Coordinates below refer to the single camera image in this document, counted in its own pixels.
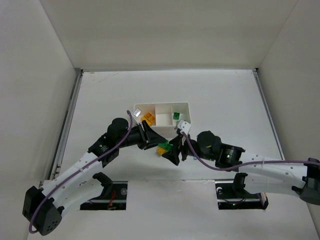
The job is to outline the green square lego brick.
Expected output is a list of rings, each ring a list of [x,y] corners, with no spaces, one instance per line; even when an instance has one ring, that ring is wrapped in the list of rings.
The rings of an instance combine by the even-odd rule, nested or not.
[[[179,112],[174,112],[173,113],[173,119],[174,120],[179,120],[180,119],[180,113]]]

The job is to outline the green small lego brick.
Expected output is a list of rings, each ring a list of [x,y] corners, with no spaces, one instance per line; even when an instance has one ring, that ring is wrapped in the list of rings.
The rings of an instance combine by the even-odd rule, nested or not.
[[[166,150],[166,151],[170,151],[170,150],[172,149],[172,145],[169,144],[168,141],[163,142],[163,143],[159,143],[159,144],[158,144],[158,147],[159,147],[159,148],[162,148],[162,149],[164,149],[164,150]]]

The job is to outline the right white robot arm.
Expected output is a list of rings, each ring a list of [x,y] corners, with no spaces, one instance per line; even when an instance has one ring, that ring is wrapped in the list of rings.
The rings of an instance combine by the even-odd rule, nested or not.
[[[170,150],[161,156],[175,165],[192,156],[211,170],[235,172],[232,191],[236,198],[265,192],[320,204],[320,161],[316,158],[303,161],[267,158],[222,143],[211,131],[199,133],[195,140],[179,133],[169,145]]]

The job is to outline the yellow long lego brick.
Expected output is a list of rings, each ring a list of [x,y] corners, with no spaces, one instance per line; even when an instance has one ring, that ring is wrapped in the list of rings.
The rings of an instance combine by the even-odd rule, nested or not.
[[[146,121],[146,123],[149,125],[149,126],[152,126],[153,123],[151,121],[149,121],[147,118],[143,118],[144,121]]]

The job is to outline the yellow lego cluster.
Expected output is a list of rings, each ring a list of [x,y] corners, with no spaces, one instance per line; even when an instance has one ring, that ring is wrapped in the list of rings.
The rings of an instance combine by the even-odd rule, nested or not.
[[[166,147],[166,148],[157,147],[156,153],[157,153],[159,156],[162,156],[163,154],[168,153],[168,152],[170,152],[171,150],[172,150],[172,149],[171,149],[170,147]]]

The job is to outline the yellow curved lego brick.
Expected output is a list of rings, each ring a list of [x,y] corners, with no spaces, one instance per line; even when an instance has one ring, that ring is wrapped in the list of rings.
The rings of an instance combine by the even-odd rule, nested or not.
[[[153,122],[156,120],[155,116],[151,113],[151,112],[147,112],[142,118],[141,120],[145,120],[150,122],[151,124],[153,124]]]

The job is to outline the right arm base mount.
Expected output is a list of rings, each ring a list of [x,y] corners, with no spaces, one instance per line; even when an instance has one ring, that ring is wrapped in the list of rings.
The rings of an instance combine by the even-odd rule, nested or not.
[[[237,173],[233,180],[215,182],[219,210],[266,210],[269,201],[264,193],[249,193],[245,190],[247,173]]]

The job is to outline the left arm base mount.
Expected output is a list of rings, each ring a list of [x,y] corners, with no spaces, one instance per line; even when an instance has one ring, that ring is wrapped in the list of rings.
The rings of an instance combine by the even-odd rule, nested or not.
[[[112,181],[104,173],[96,173],[94,179],[100,182],[103,190],[97,197],[87,200],[80,206],[81,211],[124,211],[127,208],[128,182]]]

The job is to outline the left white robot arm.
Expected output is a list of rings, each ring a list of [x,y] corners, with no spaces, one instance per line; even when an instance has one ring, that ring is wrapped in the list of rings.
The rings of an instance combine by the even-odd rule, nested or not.
[[[106,133],[68,170],[47,185],[26,191],[22,214],[29,222],[29,233],[46,236],[70,209],[97,197],[112,196],[114,182],[103,169],[119,156],[121,148],[147,150],[164,142],[166,139],[146,121],[133,125],[132,120],[115,118]]]

